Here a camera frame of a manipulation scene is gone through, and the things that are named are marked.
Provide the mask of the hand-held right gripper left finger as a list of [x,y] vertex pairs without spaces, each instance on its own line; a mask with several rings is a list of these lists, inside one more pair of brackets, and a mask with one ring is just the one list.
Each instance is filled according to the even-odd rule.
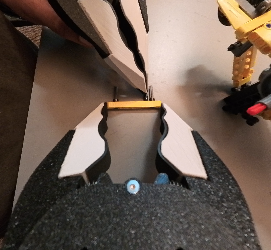
[[75,127],[62,164],[58,177],[83,176],[86,184],[97,181],[111,166],[111,153],[105,138],[107,107],[101,103]]

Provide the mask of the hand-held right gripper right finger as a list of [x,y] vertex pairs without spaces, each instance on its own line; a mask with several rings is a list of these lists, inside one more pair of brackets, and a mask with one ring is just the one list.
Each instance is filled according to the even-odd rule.
[[182,182],[186,176],[207,179],[192,129],[166,103],[161,107],[161,139],[155,167],[170,181]]

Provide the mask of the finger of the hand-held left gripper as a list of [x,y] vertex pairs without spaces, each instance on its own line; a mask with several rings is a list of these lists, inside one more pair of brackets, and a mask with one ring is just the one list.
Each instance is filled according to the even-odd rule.
[[104,58],[105,63],[132,86],[147,92],[145,75],[138,69],[134,54],[121,38],[111,3],[106,0],[78,0],[78,3],[108,49],[110,55]]
[[134,54],[138,68],[148,79],[148,32],[138,0],[119,0],[124,24],[121,31]]

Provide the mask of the yellow perforated toy beam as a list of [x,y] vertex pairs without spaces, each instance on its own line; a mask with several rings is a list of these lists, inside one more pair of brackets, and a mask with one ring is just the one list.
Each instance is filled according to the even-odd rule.
[[106,102],[108,109],[128,109],[128,108],[159,108],[162,102],[159,100],[154,101],[112,101]]

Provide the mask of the yellow black toy brick vehicle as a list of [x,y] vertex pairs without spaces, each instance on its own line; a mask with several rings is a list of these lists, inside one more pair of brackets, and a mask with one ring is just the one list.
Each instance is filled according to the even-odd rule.
[[257,51],[271,56],[271,0],[217,0],[218,18],[235,30],[237,41],[227,50],[234,54],[233,93],[224,98],[223,110],[240,114],[249,125],[270,120],[271,68],[251,85]]

